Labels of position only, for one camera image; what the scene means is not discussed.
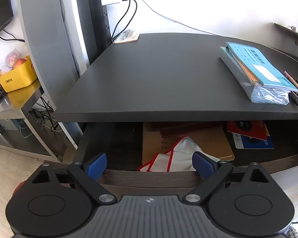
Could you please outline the dark wooden drawer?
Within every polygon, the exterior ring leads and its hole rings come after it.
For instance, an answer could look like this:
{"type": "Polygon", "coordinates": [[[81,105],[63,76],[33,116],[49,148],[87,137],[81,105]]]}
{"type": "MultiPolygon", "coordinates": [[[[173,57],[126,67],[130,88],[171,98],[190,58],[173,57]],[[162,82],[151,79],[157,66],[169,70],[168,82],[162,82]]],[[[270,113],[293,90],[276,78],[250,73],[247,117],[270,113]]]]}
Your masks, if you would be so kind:
{"type": "MultiPolygon", "coordinates": [[[[103,145],[94,139],[82,139],[79,142],[74,160],[86,162],[98,152],[109,152],[116,156],[115,150],[110,150],[112,140],[103,145]]],[[[235,149],[235,159],[231,163],[236,167],[246,167],[251,162],[260,163],[268,173],[275,174],[298,166],[298,148],[286,145],[275,145],[274,149],[252,150],[235,149]]],[[[189,189],[202,183],[203,179],[194,172],[150,173],[135,171],[131,164],[133,153],[122,153],[124,158],[114,162],[114,167],[126,166],[126,170],[105,170],[99,182],[103,186],[131,187],[135,189],[189,189]]]]}

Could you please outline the tan kraft envelope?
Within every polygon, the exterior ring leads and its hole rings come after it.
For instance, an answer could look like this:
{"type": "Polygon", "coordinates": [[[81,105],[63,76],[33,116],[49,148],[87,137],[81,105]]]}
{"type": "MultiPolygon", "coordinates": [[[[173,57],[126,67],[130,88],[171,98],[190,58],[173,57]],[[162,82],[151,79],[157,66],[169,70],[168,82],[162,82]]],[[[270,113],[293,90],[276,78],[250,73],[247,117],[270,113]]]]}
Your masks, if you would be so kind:
{"type": "MultiPolygon", "coordinates": [[[[157,153],[164,153],[180,140],[184,135],[163,138],[160,132],[151,131],[149,125],[143,125],[142,163],[152,160],[157,153]]],[[[232,161],[235,159],[230,144],[222,128],[212,128],[187,134],[203,152],[221,160],[232,161]]]]}

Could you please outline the white cloth with red trim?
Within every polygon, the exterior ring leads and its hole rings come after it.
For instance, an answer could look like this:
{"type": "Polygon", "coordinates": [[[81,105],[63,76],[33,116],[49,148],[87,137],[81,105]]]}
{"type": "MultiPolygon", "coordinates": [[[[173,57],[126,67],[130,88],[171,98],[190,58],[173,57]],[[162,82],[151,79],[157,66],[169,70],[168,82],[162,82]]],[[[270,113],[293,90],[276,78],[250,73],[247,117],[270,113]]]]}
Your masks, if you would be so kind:
{"type": "Polygon", "coordinates": [[[201,152],[218,162],[220,159],[205,152],[188,136],[179,139],[171,149],[156,153],[152,160],[138,168],[142,172],[176,172],[195,171],[192,157],[195,152],[201,152]]]}

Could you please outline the blue white payment card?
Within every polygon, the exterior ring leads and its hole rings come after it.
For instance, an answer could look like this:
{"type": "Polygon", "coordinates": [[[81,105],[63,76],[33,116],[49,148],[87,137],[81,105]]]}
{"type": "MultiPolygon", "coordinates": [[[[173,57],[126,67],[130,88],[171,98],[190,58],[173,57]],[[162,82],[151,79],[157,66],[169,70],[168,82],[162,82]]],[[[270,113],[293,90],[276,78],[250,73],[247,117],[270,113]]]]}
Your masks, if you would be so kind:
{"type": "Polygon", "coordinates": [[[235,147],[237,149],[273,149],[274,145],[269,135],[268,130],[266,131],[267,140],[260,140],[251,138],[248,136],[232,133],[234,138],[235,147]]]}

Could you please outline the blue cloth pack in plastic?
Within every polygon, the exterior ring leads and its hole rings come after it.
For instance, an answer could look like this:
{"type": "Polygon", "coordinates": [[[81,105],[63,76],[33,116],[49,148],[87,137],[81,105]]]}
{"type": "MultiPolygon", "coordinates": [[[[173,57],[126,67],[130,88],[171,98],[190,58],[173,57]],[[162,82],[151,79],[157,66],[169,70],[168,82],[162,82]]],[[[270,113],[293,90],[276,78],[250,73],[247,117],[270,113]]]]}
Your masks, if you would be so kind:
{"type": "Polygon", "coordinates": [[[227,47],[220,47],[219,54],[220,59],[234,75],[252,103],[288,105],[288,91],[280,88],[265,88],[259,81],[252,81],[227,47]]]}

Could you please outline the grey side table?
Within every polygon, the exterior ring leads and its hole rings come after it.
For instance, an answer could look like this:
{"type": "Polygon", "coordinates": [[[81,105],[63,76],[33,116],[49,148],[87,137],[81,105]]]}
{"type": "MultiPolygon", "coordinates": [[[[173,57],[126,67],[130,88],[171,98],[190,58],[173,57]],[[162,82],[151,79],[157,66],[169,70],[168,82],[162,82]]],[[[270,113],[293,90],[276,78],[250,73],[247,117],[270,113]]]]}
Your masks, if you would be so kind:
{"type": "Polygon", "coordinates": [[[0,98],[0,148],[16,154],[62,162],[67,137],[43,98],[39,80],[0,98]]]}

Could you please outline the black marker pen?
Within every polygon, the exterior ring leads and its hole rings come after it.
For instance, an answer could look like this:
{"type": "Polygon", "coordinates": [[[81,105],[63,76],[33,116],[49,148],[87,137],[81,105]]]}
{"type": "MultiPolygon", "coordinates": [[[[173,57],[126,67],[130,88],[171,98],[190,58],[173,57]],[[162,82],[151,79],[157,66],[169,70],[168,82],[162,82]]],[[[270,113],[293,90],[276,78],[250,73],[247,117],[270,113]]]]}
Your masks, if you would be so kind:
{"type": "Polygon", "coordinates": [[[298,106],[298,96],[294,91],[289,92],[288,94],[290,101],[292,101],[296,106],[298,106]]]}

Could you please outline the light blue booklet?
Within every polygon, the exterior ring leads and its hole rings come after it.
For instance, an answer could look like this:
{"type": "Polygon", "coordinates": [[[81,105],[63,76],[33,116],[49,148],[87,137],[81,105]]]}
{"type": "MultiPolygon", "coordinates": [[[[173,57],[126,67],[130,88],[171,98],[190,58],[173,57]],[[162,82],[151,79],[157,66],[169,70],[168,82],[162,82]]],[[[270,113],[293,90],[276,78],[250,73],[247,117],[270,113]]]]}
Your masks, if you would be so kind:
{"type": "Polygon", "coordinates": [[[297,88],[268,61],[259,49],[234,42],[226,42],[226,44],[230,54],[252,81],[256,80],[256,83],[265,88],[297,91],[297,88]]]}

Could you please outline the yellow plastic basket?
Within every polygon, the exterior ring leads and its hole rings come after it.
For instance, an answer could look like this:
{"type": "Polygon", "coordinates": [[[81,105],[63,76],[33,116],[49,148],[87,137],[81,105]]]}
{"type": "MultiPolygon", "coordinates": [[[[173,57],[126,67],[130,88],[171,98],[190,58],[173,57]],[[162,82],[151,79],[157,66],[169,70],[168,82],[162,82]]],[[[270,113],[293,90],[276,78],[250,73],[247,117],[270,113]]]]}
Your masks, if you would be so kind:
{"type": "Polygon", "coordinates": [[[0,76],[0,85],[6,93],[30,86],[38,77],[30,56],[25,62],[8,73],[0,76]]]}

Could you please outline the black power strip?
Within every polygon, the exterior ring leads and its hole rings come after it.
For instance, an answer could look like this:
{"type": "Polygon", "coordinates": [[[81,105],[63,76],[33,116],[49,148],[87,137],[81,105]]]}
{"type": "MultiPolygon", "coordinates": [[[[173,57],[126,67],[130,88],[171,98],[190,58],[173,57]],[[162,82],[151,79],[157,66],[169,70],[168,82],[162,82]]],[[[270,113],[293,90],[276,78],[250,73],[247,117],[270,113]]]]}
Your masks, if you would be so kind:
{"type": "Polygon", "coordinates": [[[106,49],[110,44],[110,27],[107,9],[101,0],[88,0],[92,27],[98,48],[106,49]]]}

